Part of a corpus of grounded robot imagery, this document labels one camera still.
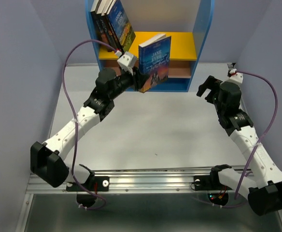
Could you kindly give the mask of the A Tale of Two Cities book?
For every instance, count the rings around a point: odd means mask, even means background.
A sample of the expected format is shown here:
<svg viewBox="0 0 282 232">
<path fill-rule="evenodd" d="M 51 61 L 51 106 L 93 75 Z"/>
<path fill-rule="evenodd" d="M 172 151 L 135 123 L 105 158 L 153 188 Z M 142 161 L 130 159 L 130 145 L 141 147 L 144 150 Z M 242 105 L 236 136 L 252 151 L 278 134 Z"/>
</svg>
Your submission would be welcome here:
<svg viewBox="0 0 282 232">
<path fill-rule="evenodd" d="M 99 30 L 99 24 L 98 24 L 98 19 L 97 19 L 97 6 L 98 6 L 98 0 L 95 0 L 92 4 L 92 7 L 91 7 L 91 16 L 92 16 L 92 19 L 93 19 L 93 23 L 94 23 L 94 27 L 95 27 L 95 32 L 96 32 L 96 35 L 97 35 L 97 38 L 101 40 L 101 37 L 100 37 L 100 30 Z"/>
</svg>

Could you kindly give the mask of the Jane Eyre book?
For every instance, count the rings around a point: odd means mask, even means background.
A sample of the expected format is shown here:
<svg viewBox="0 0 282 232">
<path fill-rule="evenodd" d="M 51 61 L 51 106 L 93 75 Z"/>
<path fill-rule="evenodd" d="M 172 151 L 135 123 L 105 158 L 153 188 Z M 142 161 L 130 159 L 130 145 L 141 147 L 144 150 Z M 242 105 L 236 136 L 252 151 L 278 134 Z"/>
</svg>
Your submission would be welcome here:
<svg viewBox="0 0 282 232">
<path fill-rule="evenodd" d="M 145 93 L 168 79 L 170 49 L 171 37 L 164 33 L 139 44 L 139 71 L 143 78 L 140 92 Z"/>
</svg>

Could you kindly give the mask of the Animal Farm book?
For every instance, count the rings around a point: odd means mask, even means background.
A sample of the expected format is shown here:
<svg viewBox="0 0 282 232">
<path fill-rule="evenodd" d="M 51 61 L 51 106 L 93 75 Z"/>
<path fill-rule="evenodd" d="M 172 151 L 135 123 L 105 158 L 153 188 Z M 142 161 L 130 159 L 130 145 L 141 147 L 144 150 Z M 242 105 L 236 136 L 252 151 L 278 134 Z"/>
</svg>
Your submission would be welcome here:
<svg viewBox="0 0 282 232">
<path fill-rule="evenodd" d="M 129 51 L 136 34 L 120 0 L 112 4 L 108 17 L 124 52 Z"/>
</svg>

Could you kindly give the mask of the Three Days to See book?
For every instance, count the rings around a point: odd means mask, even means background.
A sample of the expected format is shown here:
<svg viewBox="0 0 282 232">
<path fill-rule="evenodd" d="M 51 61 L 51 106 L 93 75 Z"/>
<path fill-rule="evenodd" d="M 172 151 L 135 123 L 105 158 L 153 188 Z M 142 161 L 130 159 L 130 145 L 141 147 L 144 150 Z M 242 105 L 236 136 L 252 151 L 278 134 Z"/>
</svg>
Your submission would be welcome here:
<svg viewBox="0 0 282 232">
<path fill-rule="evenodd" d="M 111 5 L 110 5 L 110 7 L 109 7 L 109 9 L 108 9 L 108 11 L 107 11 L 107 17 L 108 17 L 108 15 L 109 15 L 109 10 L 111 9 L 111 6 L 112 6 L 113 3 L 115 3 L 114 0 L 112 0 Z M 116 33 L 115 33 L 115 38 L 116 38 L 116 40 L 117 40 L 117 42 L 118 42 L 118 45 L 119 45 L 120 48 L 121 48 L 121 52 L 123 53 L 124 50 L 123 50 L 123 48 L 122 48 L 122 46 L 121 46 L 121 44 L 120 44 L 120 42 L 119 42 L 119 40 L 118 40 L 118 38 L 117 38 L 117 36 L 116 36 Z"/>
</svg>

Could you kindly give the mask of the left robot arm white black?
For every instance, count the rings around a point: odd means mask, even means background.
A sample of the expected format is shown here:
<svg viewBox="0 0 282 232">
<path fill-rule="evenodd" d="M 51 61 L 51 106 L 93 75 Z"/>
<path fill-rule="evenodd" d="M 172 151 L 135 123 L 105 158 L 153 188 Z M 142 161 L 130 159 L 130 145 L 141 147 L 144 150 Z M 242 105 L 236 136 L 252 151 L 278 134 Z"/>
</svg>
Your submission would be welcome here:
<svg viewBox="0 0 282 232">
<path fill-rule="evenodd" d="M 64 182 L 74 182 L 73 177 L 80 174 L 77 185 L 82 190 L 90 190 L 94 185 L 92 172 L 84 166 L 74 170 L 64 160 L 76 142 L 111 112 L 116 97 L 130 87 L 138 90 L 140 76 L 137 67 L 131 72 L 122 70 L 120 75 L 112 68 L 101 70 L 96 86 L 80 110 L 73 113 L 73 119 L 45 142 L 31 146 L 30 170 L 54 188 Z"/>
</svg>

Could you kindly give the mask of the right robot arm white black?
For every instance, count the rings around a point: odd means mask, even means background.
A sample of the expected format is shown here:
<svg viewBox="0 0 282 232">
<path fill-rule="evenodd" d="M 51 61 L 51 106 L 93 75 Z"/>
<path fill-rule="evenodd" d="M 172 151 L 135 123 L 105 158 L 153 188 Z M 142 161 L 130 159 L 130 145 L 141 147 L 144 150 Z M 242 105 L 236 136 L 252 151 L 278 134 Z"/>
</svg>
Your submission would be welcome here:
<svg viewBox="0 0 282 232">
<path fill-rule="evenodd" d="M 216 165 L 205 177 L 195 176 L 195 190 L 228 190 L 244 197 L 259 216 L 282 210 L 282 171 L 276 166 L 257 136 L 253 121 L 240 108 L 241 73 L 226 81 L 209 76 L 197 96 L 209 90 L 206 101 L 214 105 L 218 121 L 246 159 L 240 174 L 230 165 Z"/>
</svg>

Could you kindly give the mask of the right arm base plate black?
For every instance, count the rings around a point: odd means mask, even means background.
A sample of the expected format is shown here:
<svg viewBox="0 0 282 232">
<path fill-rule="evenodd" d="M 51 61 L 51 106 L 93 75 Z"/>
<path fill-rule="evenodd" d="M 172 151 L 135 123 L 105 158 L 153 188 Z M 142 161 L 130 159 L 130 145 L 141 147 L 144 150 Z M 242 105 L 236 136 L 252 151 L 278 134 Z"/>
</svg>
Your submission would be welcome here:
<svg viewBox="0 0 282 232">
<path fill-rule="evenodd" d="M 215 183 L 209 174 L 207 175 L 194 175 L 193 182 L 191 183 L 192 190 L 218 190 L 219 184 Z"/>
</svg>

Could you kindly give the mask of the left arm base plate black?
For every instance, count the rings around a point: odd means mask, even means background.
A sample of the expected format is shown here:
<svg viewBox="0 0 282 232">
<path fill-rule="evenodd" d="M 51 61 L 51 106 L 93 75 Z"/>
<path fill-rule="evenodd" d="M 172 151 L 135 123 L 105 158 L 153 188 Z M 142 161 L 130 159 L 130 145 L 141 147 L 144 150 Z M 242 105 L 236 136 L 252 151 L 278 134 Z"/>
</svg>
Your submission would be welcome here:
<svg viewBox="0 0 282 232">
<path fill-rule="evenodd" d="M 107 192 L 109 191 L 110 178 L 108 176 L 95 176 L 90 178 L 85 183 L 81 184 L 85 189 L 91 192 Z M 68 192 L 80 192 L 84 191 L 76 183 L 68 183 L 66 185 L 66 191 Z"/>
</svg>

